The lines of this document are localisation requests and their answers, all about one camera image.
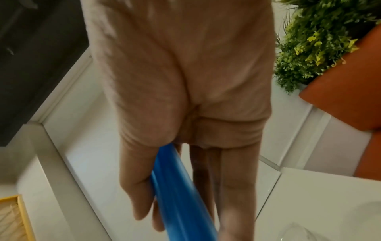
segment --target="black surface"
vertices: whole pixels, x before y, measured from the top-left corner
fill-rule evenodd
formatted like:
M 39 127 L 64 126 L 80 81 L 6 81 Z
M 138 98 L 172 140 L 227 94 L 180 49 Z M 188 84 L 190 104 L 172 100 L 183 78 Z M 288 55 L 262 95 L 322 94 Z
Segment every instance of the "black surface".
M 0 1 L 0 146 L 29 121 L 89 45 L 79 0 L 34 2 L 36 10 Z M 16 11 L 22 13 L 1 35 Z

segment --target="skin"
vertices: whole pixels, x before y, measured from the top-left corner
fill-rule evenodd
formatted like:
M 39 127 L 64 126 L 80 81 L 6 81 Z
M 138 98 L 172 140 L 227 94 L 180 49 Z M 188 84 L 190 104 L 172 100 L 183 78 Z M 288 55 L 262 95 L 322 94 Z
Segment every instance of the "skin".
M 255 180 L 271 114 L 275 57 L 268 0 L 82 0 L 90 48 L 121 137 L 120 184 L 134 217 L 153 206 L 156 153 L 188 143 L 194 183 L 220 241 L 254 237 Z

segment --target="blue tube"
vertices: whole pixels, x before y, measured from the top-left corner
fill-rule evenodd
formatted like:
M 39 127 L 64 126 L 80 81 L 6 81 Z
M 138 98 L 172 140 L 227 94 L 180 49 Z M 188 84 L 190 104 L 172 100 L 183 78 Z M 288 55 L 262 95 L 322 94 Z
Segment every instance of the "blue tube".
M 160 147 L 151 182 L 170 241 L 217 241 L 217 231 L 173 146 Z

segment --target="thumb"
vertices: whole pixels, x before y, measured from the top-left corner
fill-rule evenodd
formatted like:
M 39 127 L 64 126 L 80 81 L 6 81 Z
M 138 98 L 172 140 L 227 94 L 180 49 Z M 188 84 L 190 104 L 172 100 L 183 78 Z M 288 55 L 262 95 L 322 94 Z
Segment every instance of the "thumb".
M 136 220 L 147 216 L 154 200 L 150 176 L 158 150 L 121 138 L 120 185 L 131 199 Z

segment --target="green leaves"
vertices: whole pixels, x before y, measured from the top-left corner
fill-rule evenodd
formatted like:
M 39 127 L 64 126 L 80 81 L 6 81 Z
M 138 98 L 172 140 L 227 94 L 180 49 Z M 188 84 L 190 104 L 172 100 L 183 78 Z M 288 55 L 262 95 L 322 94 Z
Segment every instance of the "green leaves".
M 298 5 L 284 22 L 286 35 L 278 39 L 280 50 L 275 75 L 288 93 L 299 83 L 309 84 L 346 53 L 356 51 L 357 39 L 349 35 L 353 25 L 378 23 L 370 9 L 381 0 L 277 0 Z

